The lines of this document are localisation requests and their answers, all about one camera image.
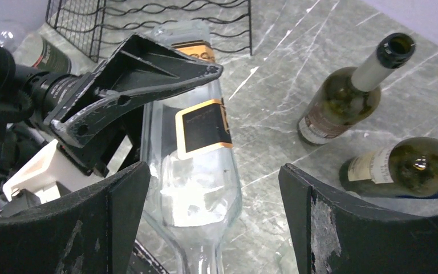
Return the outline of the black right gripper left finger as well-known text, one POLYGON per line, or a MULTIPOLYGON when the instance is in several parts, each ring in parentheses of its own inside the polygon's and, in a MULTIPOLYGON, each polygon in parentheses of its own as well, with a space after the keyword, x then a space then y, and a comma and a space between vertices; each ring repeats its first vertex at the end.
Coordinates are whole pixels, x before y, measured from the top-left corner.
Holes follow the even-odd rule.
POLYGON ((150 177, 149 167, 138 162, 0 217, 0 273, 126 273, 150 177))

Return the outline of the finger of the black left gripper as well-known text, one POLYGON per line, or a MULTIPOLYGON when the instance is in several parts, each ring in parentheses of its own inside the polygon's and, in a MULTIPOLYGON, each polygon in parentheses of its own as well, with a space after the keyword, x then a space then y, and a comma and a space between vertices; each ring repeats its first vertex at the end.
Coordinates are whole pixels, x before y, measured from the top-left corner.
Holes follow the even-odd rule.
POLYGON ((54 82, 50 132, 82 148, 117 119, 218 79, 219 64, 190 57, 148 36, 132 34, 93 72, 54 82))

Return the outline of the green wine bottle silver neck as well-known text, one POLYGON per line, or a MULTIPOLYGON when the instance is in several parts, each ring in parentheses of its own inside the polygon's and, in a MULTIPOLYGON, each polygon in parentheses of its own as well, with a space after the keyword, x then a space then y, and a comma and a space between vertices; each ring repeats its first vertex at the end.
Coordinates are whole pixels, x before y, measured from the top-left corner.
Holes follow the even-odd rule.
POLYGON ((382 39, 358 67, 332 72, 297 122, 299 138, 323 145, 369 117, 381 99, 381 83, 413 56, 416 43, 405 33, 382 39))

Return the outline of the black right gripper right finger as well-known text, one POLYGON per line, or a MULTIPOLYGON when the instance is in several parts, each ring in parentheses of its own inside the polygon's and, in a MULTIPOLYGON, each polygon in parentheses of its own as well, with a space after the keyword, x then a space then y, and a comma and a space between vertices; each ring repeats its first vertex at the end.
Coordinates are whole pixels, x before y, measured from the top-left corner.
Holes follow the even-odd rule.
POLYGON ((438 273, 438 215, 376 206, 292 164, 278 181, 299 273, 438 273))

